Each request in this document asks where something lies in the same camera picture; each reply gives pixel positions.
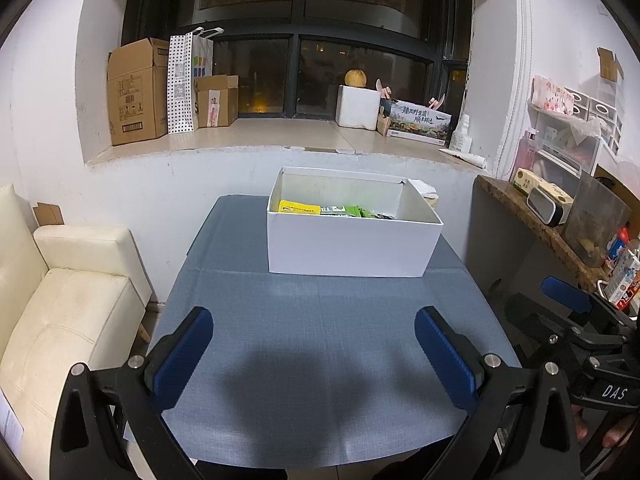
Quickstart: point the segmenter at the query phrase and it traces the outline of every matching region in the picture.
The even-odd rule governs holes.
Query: hand
[[[574,413],[575,433],[578,437],[578,440],[584,440],[589,434],[589,428],[587,428],[587,425],[584,423],[582,417],[580,416],[581,409],[581,406],[575,406],[573,404],[571,406],[571,411]],[[622,442],[620,442],[620,439],[626,433],[629,427],[631,427],[634,419],[635,417],[633,415],[627,415],[625,418],[615,424],[609,431],[607,431],[607,433],[603,437],[602,447],[609,449],[612,447],[625,446],[633,431],[631,431]]]

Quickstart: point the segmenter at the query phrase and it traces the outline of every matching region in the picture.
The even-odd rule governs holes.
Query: yellow package
[[[298,202],[290,202],[289,200],[280,200],[278,204],[278,213],[297,213],[302,215],[319,215],[319,205],[301,204]]]

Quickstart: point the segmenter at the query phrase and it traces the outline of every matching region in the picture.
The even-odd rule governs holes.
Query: white sofa
[[[44,226],[32,237],[14,187],[0,187],[0,388],[34,480],[49,478],[69,368],[122,366],[150,295],[128,229]]]

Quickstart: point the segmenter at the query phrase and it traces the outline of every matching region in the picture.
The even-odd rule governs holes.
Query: shopping bag
[[[166,82],[167,125],[170,134],[198,129],[194,78],[212,75],[213,41],[224,29],[198,27],[172,36]]]

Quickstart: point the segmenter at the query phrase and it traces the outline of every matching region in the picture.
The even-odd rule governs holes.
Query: blue tablecloth
[[[414,335],[434,305],[480,353],[517,358],[478,286],[440,238],[422,278],[268,271],[267,198],[220,198],[196,237],[152,345],[195,305],[215,328],[178,405],[189,457],[310,468],[418,449],[454,434],[455,409]]]

